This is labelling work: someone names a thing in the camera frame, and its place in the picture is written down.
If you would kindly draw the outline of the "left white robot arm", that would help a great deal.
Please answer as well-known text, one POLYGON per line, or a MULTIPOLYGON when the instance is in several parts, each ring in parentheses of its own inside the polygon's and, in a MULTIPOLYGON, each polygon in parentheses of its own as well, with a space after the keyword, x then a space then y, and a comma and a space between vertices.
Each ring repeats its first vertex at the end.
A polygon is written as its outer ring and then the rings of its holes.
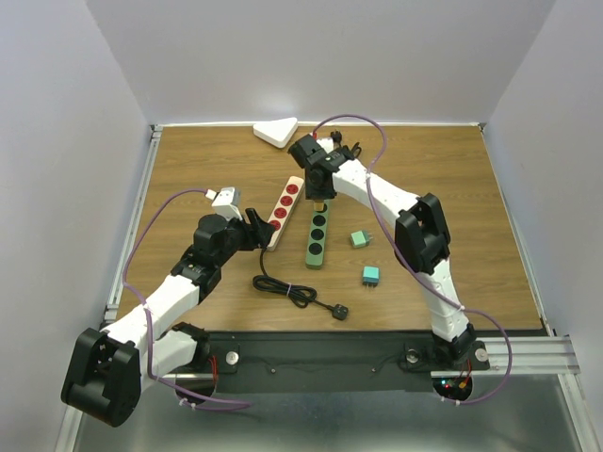
POLYGON ((192 244, 151 296, 120 320, 76 339, 60 398, 112 427, 133 413, 140 396, 172 370, 203 369, 207 333, 179 322, 216 288, 222 266, 239 251, 264 249, 275 232, 252 208, 247 218, 200 218, 192 244))

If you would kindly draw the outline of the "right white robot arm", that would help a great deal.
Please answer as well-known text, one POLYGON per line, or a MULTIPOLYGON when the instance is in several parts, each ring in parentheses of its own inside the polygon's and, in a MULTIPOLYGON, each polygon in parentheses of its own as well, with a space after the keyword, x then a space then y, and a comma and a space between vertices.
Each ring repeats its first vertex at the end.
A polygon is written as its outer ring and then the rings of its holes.
POLYGON ((369 172, 349 147, 327 151, 311 135, 295 141, 288 153, 304 170, 306 199, 344 194, 370 208, 383 228, 394 228, 397 259, 422 285, 431 314, 434 359, 444 367, 466 360, 477 334, 452 280, 450 232, 439 199, 398 188, 369 172))

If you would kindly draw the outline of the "teal charger plug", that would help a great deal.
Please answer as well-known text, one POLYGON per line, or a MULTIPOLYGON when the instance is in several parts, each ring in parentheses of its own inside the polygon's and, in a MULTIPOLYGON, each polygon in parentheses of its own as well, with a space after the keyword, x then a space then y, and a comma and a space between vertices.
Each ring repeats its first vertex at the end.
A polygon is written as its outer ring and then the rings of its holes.
POLYGON ((362 272, 362 284, 377 286, 381 280, 380 269, 376 266, 365 266, 362 272))

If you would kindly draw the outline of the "green charger plug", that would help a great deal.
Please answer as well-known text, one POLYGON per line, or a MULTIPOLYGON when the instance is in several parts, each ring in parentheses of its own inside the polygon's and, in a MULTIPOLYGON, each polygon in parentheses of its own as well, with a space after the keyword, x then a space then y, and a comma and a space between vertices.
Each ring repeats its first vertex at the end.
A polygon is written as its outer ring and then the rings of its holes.
POLYGON ((350 234, 350 242, 355 249, 367 247, 371 240, 372 235, 366 230, 360 230, 350 234))

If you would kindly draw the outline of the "green black power strip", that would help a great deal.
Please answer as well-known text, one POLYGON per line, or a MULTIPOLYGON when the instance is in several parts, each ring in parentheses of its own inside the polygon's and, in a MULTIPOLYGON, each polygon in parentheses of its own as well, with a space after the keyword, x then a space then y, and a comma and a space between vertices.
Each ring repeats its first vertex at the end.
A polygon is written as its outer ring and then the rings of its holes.
POLYGON ((313 212, 305 256, 305 265, 309 269, 321 269, 324 264, 329 210, 330 202, 326 201, 319 212, 313 212))

